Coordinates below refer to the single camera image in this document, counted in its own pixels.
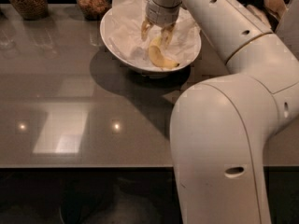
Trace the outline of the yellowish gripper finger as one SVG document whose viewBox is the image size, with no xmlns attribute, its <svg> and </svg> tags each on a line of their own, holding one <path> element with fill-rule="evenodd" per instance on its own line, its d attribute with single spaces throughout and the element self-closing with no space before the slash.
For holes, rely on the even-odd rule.
<svg viewBox="0 0 299 224">
<path fill-rule="evenodd" d="M 170 25 L 165 26 L 162 30 L 161 30 L 161 45 L 163 48 L 167 48 L 172 40 L 173 37 L 173 32 L 175 29 L 175 24 L 172 23 Z"/>
<path fill-rule="evenodd" d="M 150 29 L 153 27 L 153 23 L 148 19 L 144 19 L 141 24 L 141 39 L 145 41 L 148 37 Z"/>
</svg>

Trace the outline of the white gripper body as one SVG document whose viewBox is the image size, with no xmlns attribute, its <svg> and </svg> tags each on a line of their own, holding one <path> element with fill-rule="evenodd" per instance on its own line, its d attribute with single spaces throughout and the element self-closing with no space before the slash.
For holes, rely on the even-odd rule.
<svg viewBox="0 0 299 224">
<path fill-rule="evenodd" d="M 146 4 L 146 18 L 153 25 L 164 28 L 177 21 L 180 6 L 180 0 L 162 0 L 160 2 L 148 0 Z"/>
</svg>

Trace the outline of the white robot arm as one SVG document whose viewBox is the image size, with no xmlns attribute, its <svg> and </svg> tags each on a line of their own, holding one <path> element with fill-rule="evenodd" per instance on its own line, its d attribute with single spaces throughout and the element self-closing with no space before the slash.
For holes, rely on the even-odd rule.
<svg viewBox="0 0 299 224">
<path fill-rule="evenodd" d="M 149 0 L 164 26 L 185 6 L 228 68 L 189 87 L 170 120 L 183 224 L 271 224 L 263 147 L 299 113 L 299 62 L 236 0 Z"/>
</svg>

